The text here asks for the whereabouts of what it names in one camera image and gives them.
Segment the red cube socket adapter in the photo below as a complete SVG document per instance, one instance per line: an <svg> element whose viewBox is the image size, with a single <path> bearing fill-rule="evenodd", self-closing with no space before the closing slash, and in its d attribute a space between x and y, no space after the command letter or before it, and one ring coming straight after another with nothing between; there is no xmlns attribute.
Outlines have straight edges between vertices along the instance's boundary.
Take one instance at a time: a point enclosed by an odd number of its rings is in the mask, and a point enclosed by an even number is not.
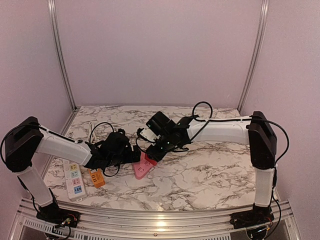
<svg viewBox="0 0 320 240"><path fill-rule="evenodd" d="M151 156L149 156L148 154L146 154L145 156L144 156L144 158L147 160L147 161L149 161L149 162L157 162L157 160L156 159L153 159Z"/></svg>

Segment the pink triangular power strip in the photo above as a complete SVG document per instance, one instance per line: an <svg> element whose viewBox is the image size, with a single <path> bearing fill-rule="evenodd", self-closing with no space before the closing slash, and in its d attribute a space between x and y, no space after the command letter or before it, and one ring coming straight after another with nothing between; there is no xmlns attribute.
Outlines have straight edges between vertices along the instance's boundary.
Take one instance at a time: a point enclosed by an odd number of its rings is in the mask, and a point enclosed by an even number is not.
<svg viewBox="0 0 320 240"><path fill-rule="evenodd" d="M145 159L145 153L141 153L140 162L132 163L134 176L137 180L144 178L158 162L149 162Z"/></svg>

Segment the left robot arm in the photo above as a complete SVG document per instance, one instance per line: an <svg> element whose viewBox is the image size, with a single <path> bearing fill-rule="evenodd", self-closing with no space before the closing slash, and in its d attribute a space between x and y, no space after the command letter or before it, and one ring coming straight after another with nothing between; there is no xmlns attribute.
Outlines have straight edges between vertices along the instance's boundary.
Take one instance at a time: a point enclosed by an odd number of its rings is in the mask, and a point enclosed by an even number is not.
<svg viewBox="0 0 320 240"><path fill-rule="evenodd" d="M90 143L51 131L40 125L34 116L12 128L0 143L0 158L37 201L40 214L53 223L63 219L63 211L33 167L32 159L35 154L54 156L87 169L102 171L108 167L137 163L141 158L141 151L130 144L123 129L111 132L105 140Z"/></svg>

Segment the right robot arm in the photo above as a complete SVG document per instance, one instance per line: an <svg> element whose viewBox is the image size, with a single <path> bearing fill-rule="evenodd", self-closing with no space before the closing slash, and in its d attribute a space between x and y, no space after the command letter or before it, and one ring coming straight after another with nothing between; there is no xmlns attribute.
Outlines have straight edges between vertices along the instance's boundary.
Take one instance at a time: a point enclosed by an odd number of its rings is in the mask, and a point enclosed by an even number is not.
<svg viewBox="0 0 320 240"><path fill-rule="evenodd" d="M146 123L141 136L152 144L146 155L156 161L192 142L230 142L248 145L251 164L255 169L255 198L247 219L258 224L267 216L272 200L276 172L277 136L264 114L214 119L197 114L182 117L178 122L159 111Z"/></svg>

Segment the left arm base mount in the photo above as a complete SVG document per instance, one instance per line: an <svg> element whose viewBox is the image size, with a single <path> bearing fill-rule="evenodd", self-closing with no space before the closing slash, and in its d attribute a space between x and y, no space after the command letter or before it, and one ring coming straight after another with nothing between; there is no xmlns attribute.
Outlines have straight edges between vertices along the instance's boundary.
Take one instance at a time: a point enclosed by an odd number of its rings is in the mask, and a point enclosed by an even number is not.
<svg viewBox="0 0 320 240"><path fill-rule="evenodd" d="M71 228L76 228L79 222L80 213L75 210L60 208L50 188L49 192L52 196L52 201L49 205L44 207L39 205L36 207L35 201L32 200L33 207L37 211L36 218L56 224L59 227L69 225Z"/></svg>

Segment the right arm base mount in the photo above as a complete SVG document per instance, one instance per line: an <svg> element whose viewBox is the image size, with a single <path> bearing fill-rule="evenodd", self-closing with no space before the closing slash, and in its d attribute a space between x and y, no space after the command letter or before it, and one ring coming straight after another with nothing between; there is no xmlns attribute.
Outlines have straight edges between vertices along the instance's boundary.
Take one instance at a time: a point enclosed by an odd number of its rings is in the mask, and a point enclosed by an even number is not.
<svg viewBox="0 0 320 240"><path fill-rule="evenodd" d="M250 210L232 213L229 223L234 229L241 229L272 222L274 219L270 204L267 207L253 204Z"/></svg>

